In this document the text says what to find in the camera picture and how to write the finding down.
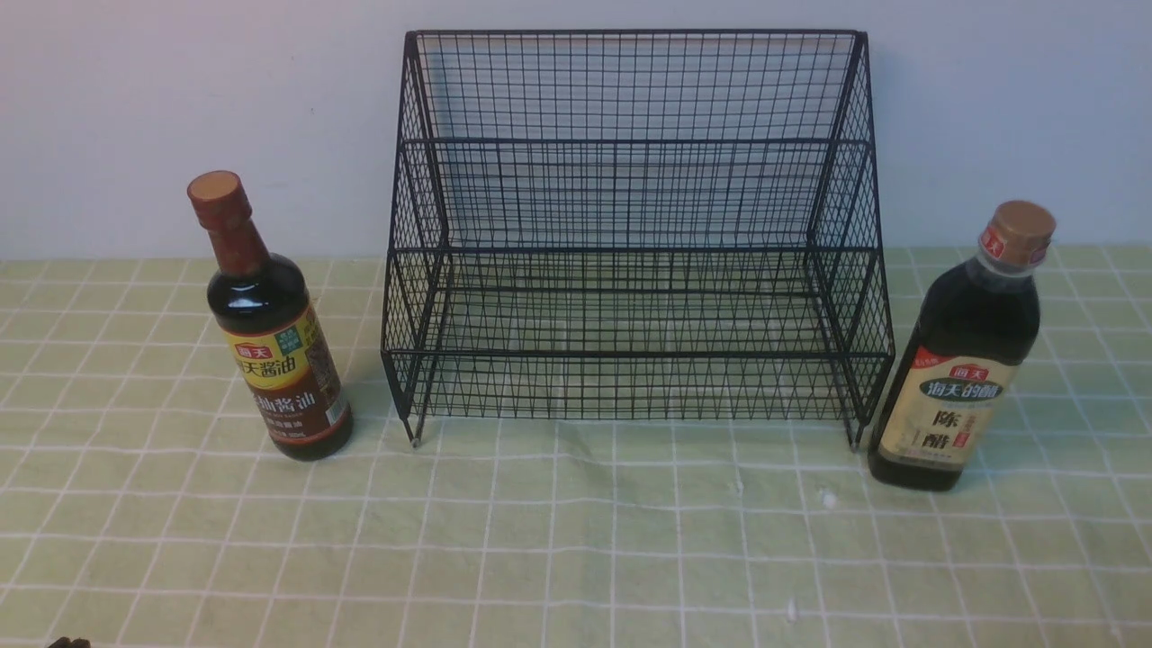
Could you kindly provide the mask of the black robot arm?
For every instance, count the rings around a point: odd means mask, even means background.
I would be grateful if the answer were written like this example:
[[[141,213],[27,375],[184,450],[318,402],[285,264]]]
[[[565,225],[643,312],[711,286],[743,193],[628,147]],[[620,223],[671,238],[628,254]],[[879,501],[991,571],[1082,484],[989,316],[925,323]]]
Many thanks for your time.
[[[90,640],[85,636],[58,636],[54,643],[47,645],[47,648],[91,648],[92,645]]]

